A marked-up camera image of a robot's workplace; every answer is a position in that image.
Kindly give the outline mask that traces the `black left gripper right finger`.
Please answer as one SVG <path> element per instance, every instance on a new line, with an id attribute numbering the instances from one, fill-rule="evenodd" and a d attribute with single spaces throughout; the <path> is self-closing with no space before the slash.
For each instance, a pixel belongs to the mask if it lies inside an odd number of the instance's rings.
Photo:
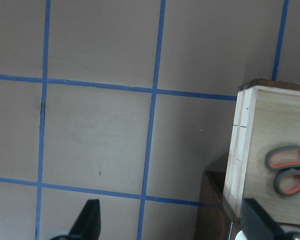
<path id="1" fill-rule="evenodd" d="M 247 240 L 300 240 L 300 228 L 279 225 L 253 198 L 242 200 L 240 222 Z"/>

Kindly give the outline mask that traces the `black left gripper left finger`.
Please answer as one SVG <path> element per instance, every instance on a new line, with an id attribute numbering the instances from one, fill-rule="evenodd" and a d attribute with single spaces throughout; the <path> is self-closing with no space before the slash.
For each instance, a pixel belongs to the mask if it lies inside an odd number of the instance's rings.
<path id="1" fill-rule="evenodd" d="M 86 201 L 69 232 L 54 236 L 51 240 L 98 240 L 100 234 L 100 201 L 98 199 L 89 199 Z"/>

